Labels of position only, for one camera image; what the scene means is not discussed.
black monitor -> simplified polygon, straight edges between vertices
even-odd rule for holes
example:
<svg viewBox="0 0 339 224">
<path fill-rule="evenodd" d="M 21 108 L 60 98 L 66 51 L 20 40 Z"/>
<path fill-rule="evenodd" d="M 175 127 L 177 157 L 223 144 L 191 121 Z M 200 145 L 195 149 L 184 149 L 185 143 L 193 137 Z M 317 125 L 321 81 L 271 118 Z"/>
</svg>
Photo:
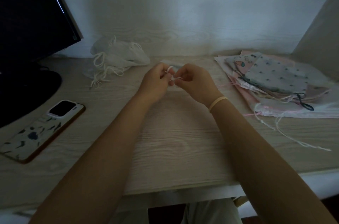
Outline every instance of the black monitor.
<svg viewBox="0 0 339 224">
<path fill-rule="evenodd" d="M 2 127 L 40 106 L 61 85 L 59 74 L 37 62 L 81 39 L 62 0 L 0 0 L 0 25 Z M 6 107 L 18 99 L 16 109 Z"/>
</svg>

hand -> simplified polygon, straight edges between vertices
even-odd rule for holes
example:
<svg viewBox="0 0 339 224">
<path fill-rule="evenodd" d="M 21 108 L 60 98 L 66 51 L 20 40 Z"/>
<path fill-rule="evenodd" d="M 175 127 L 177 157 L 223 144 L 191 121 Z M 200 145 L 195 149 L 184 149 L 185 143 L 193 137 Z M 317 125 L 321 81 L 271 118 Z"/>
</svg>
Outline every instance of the hand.
<svg viewBox="0 0 339 224">
<path fill-rule="evenodd" d="M 186 64 L 175 73 L 174 77 L 175 85 L 184 89 L 193 99 L 206 107 L 223 96 L 214 84 L 210 73 L 202 67 Z"/>
<path fill-rule="evenodd" d="M 169 66 L 162 62 L 151 68 L 142 79 L 136 95 L 143 97 L 150 104 L 161 99 L 165 95 L 167 87 L 174 85 L 174 82 L 171 81 L 174 70 L 170 69 L 166 73 L 168 68 Z"/>
</svg>

forearm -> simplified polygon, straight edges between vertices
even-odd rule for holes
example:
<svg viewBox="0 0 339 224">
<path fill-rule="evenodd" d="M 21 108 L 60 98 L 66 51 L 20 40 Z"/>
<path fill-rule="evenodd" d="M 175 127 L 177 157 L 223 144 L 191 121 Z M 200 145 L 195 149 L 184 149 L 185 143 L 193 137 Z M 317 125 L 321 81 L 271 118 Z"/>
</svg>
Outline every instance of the forearm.
<svg viewBox="0 0 339 224">
<path fill-rule="evenodd" d="M 121 198 L 150 104 L 135 96 L 38 208 L 31 223 L 107 223 Z"/>
<path fill-rule="evenodd" d="M 211 113 L 233 170 L 266 223 L 337 223 L 300 176 L 228 100 Z"/>
</svg>

smartphone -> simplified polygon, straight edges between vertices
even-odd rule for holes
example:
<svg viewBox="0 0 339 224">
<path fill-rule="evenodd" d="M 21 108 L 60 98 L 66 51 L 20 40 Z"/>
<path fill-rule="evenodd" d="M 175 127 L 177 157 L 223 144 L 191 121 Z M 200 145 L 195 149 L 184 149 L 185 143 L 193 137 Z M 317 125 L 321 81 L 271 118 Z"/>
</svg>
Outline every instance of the smartphone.
<svg viewBox="0 0 339 224">
<path fill-rule="evenodd" d="M 62 100 L 1 145 L 0 153 L 23 164 L 30 162 L 85 109 L 82 104 Z"/>
</svg>

monitor stand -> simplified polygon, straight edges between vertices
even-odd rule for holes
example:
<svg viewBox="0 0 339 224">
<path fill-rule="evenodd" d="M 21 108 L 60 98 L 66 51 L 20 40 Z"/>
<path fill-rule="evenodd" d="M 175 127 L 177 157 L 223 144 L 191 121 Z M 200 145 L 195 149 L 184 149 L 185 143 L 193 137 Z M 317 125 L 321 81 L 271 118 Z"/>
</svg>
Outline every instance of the monitor stand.
<svg viewBox="0 0 339 224">
<path fill-rule="evenodd" d="M 61 83 L 62 78 L 57 72 L 44 70 L 37 63 L 17 68 L 11 74 L 0 75 L 0 127 L 42 105 L 59 89 Z"/>
</svg>

